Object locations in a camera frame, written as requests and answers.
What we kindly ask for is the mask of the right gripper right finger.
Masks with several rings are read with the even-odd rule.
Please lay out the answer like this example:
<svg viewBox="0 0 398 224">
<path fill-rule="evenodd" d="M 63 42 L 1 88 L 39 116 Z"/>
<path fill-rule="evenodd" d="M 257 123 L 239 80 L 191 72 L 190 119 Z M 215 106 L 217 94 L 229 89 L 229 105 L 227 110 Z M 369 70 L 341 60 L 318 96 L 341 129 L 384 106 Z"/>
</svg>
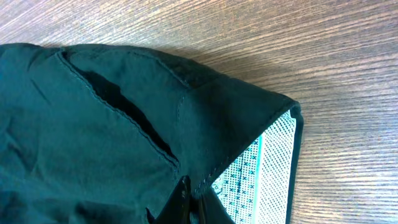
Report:
<svg viewBox="0 0 398 224">
<path fill-rule="evenodd" d="M 198 201 L 200 224 L 234 224 L 214 190 L 209 190 Z"/>
</svg>

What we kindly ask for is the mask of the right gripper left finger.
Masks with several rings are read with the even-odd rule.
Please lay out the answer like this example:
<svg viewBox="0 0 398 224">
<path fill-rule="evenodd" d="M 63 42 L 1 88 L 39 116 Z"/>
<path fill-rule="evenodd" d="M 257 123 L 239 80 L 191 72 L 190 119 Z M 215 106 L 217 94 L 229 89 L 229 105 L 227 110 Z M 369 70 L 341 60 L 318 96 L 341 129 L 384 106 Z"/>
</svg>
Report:
<svg viewBox="0 0 398 224">
<path fill-rule="evenodd" d="M 191 180 L 182 176 L 153 224 L 190 223 Z"/>
</svg>

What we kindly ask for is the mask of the black shorts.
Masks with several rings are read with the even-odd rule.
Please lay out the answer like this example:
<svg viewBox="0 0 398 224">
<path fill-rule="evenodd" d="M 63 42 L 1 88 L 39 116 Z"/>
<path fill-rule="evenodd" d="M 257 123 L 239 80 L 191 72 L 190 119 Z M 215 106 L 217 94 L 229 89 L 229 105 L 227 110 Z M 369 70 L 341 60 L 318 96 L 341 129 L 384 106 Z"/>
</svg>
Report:
<svg viewBox="0 0 398 224">
<path fill-rule="evenodd" d="M 1 222 L 153 223 L 182 176 L 234 223 L 289 223 L 298 102 L 133 46 L 1 46 Z"/>
</svg>

